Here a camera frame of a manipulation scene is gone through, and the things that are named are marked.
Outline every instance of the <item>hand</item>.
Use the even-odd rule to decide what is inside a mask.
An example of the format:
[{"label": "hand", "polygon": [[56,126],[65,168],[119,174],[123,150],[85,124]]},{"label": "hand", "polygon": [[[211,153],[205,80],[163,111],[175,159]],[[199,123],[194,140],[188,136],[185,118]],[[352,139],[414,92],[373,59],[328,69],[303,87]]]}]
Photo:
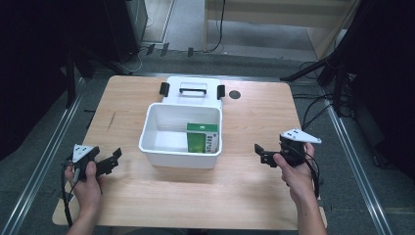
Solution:
[{"label": "hand", "polygon": [[[312,164],[311,157],[314,156],[314,147],[310,143],[305,143],[304,148],[306,158]],[[283,171],[281,178],[290,186],[291,198],[296,204],[308,197],[315,197],[311,170],[307,164],[291,167],[280,154],[274,155],[274,161],[281,167]]]},{"label": "hand", "polygon": [[74,186],[72,169],[72,165],[68,166],[65,178],[70,187],[74,187],[73,192],[79,202],[79,215],[68,234],[92,234],[102,207],[101,187],[95,176],[97,167],[94,162],[89,162],[85,170],[86,181],[78,181]]}]

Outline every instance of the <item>table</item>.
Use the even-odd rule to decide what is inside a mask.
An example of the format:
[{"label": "table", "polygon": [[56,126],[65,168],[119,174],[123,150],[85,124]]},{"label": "table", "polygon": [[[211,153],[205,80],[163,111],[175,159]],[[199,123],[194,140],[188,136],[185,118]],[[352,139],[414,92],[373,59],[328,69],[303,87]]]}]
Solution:
[{"label": "table", "polygon": [[[223,149],[214,169],[153,166],[138,149],[146,112],[160,102],[165,78],[110,79],[84,145],[99,146],[97,161],[118,147],[119,166],[106,175],[98,221],[108,226],[297,229],[297,211],[280,168],[259,162],[254,143],[279,150],[279,134],[299,127],[286,83],[222,80]],[[237,90],[240,99],[228,93]],[[76,218],[78,204],[70,203]],[[53,214],[67,224],[62,200]]]},{"label": "table", "polygon": [[[318,59],[331,52],[341,30],[353,19],[359,0],[227,0],[224,21],[306,27]],[[223,0],[205,0],[204,50],[208,21],[220,21]]]}]

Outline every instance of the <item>storage bin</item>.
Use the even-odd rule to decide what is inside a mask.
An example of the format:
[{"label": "storage bin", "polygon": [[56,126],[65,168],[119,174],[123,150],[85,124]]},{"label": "storage bin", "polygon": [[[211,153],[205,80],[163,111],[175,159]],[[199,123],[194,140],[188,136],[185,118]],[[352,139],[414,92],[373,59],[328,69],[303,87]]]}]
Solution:
[{"label": "storage bin", "polygon": [[[152,104],[147,111],[139,149],[152,165],[214,168],[222,151],[222,107],[215,88],[220,81],[175,76],[168,78],[167,84],[168,96],[161,103]],[[181,92],[183,87],[190,92]],[[219,141],[215,153],[188,152],[187,123],[217,124]]]}]

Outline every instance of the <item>gray carpet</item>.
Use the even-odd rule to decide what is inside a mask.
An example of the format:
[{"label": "gray carpet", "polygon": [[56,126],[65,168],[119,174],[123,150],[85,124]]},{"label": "gray carpet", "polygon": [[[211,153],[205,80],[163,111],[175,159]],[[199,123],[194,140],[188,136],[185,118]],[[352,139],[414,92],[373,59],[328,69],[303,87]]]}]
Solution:
[{"label": "gray carpet", "polygon": [[[278,81],[278,77],[296,72],[302,62],[277,59],[255,59],[247,57],[195,54],[188,58],[187,53],[168,52],[161,57],[156,50],[150,56],[142,55],[142,68],[136,75],[167,76],[162,73],[207,74],[230,76],[228,79],[250,79],[258,81]],[[138,64],[134,59],[124,65],[134,69]],[[55,196],[60,189],[60,163],[72,150],[74,143],[82,143],[87,132],[86,126],[92,118],[84,110],[95,110],[104,92],[108,79],[114,73],[94,64],[93,78],[86,79],[86,88],[70,127],[52,161],[43,183],[25,216],[19,234],[63,234],[66,226],[52,222],[52,214],[58,202]],[[315,80],[301,78],[290,83],[293,94],[320,95]],[[309,99],[296,99],[299,119],[302,120]],[[50,137],[63,112],[66,94],[51,108],[49,113],[35,126],[21,147],[11,156],[0,162],[0,227],[4,227],[18,196],[26,186],[31,173],[37,166]],[[323,101],[310,110],[310,118],[324,108]],[[368,178],[374,187],[391,223],[395,234],[412,234],[415,230],[415,197],[412,180],[395,169],[380,169],[374,166],[370,150],[362,137],[358,125],[351,119],[344,122],[350,138],[355,144]],[[377,234],[377,230],[367,210],[362,194],[350,169],[342,144],[326,113],[314,121],[306,130],[320,137],[322,145],[316,146],[316,158],[321,170],[321,198],[328,219],[329,234]],[[107,234],[108,228],[97,227],[95,234]],[[296,231],[282,231],[280,234],[297,234]]]}]

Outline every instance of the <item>white lid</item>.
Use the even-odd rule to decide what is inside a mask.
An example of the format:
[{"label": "white lid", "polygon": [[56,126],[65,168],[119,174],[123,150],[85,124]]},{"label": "white lid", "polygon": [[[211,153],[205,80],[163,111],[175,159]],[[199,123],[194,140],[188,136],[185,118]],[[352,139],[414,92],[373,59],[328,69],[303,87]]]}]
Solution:
[{"label": "white lid", "polygon": [[219,79],[171,76],[167,79],[167,83],[169,84],[168,96],[162,98],[162,102],[165,104],[222,108],[222,101],[217,99]]}]

